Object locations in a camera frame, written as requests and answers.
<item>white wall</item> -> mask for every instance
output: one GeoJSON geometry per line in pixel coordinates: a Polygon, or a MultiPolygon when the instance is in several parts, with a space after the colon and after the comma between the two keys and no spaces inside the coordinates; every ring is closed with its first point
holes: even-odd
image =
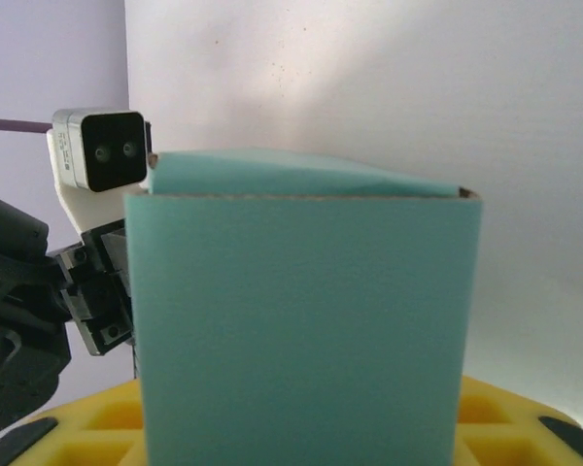
{"type": "Polygon", "coordinates": [[[583,421],[583,0],[126,0],[157,150],[267,146],[486,203],[468,374],[583,421]]]}
{"type": "MultiPolygon", "coordinates": [[[[50,121],[72,106],[127,106],[119,0],[0,0],[0,117],[50,121]]],[[[43,135],[0,133],[0,198],[48,223],[50,247],[78,241],[54,191],[43,135]]],[[[73,362],[46,408],[131,378],[131,351],[88,356],[69,327],[73,362]]]]}

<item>yellow grid tray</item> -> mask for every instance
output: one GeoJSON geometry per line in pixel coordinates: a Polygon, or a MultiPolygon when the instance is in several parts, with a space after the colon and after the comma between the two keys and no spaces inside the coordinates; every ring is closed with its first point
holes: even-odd
{"type": "MultiPolygon", "coordinates": [[[[146,466],[141,408],[140,386],[134,381],[47,411],[36,419],[52,416],[58,425],[11,464],[146,466]]],[[[583,466],[583,458],[540,416],[576,425],[544,405],[464,378],[454,465],[583,466]]]]}

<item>camera lens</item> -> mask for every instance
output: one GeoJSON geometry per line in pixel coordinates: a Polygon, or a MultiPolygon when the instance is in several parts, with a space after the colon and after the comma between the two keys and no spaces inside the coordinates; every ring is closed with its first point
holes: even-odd
{"type": "Polygon", "coordinates": [[[110,151],[104,146],[100,146],[95,150],[95,158],[100,163],[106,163],[110,160],[110,151]]]}
{"type": "Polygon", "coordinates": [[[123,153],[126,157],[133,157],[136,155],[136,145],[134,143],[123,144],[123,153]]]}

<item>camera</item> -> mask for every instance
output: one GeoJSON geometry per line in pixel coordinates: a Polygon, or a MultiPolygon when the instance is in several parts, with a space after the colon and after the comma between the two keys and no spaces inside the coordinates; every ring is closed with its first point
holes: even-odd
{"type": "Polygon", "coordinates": [[[100,193],[147,176],[146,122],[138,112],[65,109],[52,118],[63,183],[100,193]]]}

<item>black rubber pad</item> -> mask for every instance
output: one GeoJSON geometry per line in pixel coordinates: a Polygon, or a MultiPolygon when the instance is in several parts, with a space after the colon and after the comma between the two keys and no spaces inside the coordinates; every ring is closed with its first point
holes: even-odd
{"type": "Polygon", "coordinates": [[[13,429],[0,439],[0,466],[9,466],[57,425],[54,417],[44,417],[13,429]]]}
{"type": "Polygon", "coordinates": [[[546,428],[562,439],[566,445],[570,446],[583,458],[582,428],[549,416],[540,417],[539,420],[546,426],[546,428]]]}

